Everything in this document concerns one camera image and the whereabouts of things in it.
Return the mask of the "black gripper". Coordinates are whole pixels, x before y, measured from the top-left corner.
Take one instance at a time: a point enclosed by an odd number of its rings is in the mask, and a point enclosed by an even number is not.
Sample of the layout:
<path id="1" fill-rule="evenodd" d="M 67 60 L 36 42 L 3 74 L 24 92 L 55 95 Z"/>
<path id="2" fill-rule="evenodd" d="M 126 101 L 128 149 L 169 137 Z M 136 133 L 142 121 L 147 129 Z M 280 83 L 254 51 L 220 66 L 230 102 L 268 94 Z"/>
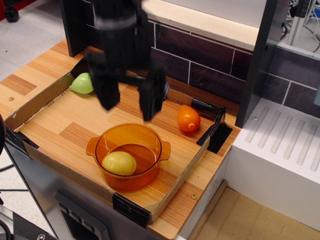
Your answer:
<path id="1" fill-rule="evenodd" d="M 152 60 L 147 15 L 96 15 L 94 25 L 103 53 L 87 53 L 85 58 L 100 104 L 106 110 L 115 107 L 120 101 L 118 82 L 126 80 L 126 70 L 145 69 L 149 75 L 138 87 L 139 104 L 143 120 L 152 120 L 161 111 L 170 84 L 164 68 Z"/>

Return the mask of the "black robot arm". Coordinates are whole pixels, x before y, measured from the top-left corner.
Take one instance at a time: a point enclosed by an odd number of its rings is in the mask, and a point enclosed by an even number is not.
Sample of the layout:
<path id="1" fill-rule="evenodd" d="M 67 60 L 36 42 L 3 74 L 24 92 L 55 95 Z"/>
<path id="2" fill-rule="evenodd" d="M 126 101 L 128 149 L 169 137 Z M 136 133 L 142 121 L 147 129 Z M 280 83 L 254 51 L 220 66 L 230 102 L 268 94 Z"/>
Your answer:
<path id="1" fill-rule="evenodd" d="M 101 105 L 110 110 L 120 102 L 119 83 L 137 86 L 145 121 L 161 109 L 169 83 L 165 69 L 151 56 L 148 16 L 140 0 L 94 0 L 94 25 L 103 53 L 88 52 L 85 60 Z"/>

